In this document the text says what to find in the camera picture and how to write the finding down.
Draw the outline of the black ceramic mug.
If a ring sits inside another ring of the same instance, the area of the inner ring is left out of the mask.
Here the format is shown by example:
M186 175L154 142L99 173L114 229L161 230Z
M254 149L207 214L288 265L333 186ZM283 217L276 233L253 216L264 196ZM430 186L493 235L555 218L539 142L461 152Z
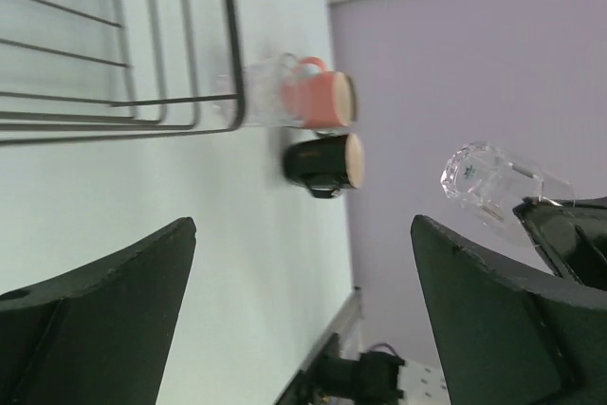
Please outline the black ceramic mug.
M317 199L359 189L365 178L362 142L354 133L294 143L282 156L284 177Z

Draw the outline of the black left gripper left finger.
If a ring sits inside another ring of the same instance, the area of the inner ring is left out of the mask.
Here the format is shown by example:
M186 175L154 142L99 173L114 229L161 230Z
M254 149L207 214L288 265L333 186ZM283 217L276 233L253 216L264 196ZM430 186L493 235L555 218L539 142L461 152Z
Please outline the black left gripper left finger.
M196 226L1 296L4 404L154 404L189 280Z

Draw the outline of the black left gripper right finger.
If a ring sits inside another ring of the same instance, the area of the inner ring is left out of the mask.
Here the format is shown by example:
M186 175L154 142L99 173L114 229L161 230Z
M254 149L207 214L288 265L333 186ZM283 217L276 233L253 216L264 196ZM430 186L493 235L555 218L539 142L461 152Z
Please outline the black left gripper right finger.
M606 293L486 249L426 215L414 259L453 404L603 404Z

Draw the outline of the clear faceted glass cup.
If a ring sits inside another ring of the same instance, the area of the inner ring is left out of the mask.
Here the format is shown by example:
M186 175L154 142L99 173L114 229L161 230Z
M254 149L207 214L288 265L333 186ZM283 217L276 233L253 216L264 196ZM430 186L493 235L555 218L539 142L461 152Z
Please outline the clear faceted glass cup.
M304 71L293 53L280 53L243 69L246 112L242 127L303 127L309 114Z

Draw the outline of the pink ceramic mug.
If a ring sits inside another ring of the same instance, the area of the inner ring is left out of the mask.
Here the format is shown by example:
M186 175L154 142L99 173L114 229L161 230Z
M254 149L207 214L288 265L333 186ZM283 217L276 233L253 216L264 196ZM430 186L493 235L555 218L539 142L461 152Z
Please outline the pink ceramic mug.
M358 119L358 96L353 78L331 70L319 57L309 56L296 64L279 89L289 114L310 130L351 126Z

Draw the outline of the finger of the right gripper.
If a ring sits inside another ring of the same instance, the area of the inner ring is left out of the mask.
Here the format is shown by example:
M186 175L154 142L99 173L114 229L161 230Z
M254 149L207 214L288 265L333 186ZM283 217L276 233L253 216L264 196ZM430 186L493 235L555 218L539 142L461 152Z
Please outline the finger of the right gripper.
M525 198L513 209L554 275L596 289L606 287L606 198Z

